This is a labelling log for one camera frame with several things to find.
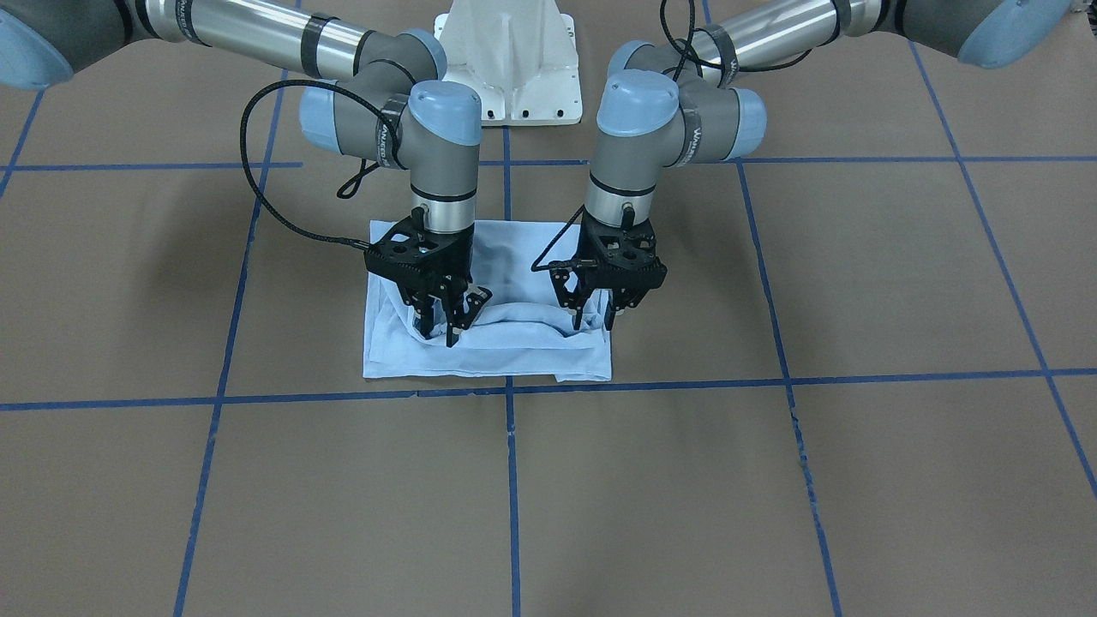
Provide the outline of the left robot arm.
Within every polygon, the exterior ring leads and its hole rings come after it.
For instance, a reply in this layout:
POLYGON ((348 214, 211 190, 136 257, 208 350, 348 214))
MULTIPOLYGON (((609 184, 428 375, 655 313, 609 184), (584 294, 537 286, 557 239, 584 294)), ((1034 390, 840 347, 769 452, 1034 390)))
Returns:
POLYGON ((734 86, 743 74, 783 70, 835 40, 886 32, 966 65, 1002 68, 1047 38, 1067 1, 770 1, 743 15, 690 27, 657 45, 631 40, 608 63, 589 162, 578 246, 567 261, 538 259, 559 307, 579 328, 606 290, 603 326, 661 287, 651 207, 665 169, 728 162, 756 152, 764 100, 734 86))

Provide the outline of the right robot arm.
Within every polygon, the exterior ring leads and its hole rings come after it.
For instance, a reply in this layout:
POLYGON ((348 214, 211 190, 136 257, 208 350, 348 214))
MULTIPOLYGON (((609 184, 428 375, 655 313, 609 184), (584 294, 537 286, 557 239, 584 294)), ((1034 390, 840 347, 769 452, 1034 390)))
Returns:
POLYGON ((294 74, 244 106, 299 87, 301 130, 314 146, 360 159, 339 191, 357 193, 378 169, 409 172, 411 211, 378 242, 313 233, 363 254, 394 282, 423 337, 446 321, 446 346, 477 319, 491 292, 471 278, 482 144, 480 98, 446 81, 446 52, 423 30, 387 35, 270 1, 4 1, 3 83, 42 91, 137 40, 195 43, 294 74))

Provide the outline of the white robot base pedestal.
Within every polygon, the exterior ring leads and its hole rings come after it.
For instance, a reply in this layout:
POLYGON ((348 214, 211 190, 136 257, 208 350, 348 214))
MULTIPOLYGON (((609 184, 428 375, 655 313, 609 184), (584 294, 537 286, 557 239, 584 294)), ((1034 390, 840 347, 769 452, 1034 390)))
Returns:
POLYGON ((446 81, 477 90, 484 128, 580 122, 575 27, 554 1, 454 1, 436 16, 434 35, 446 81))

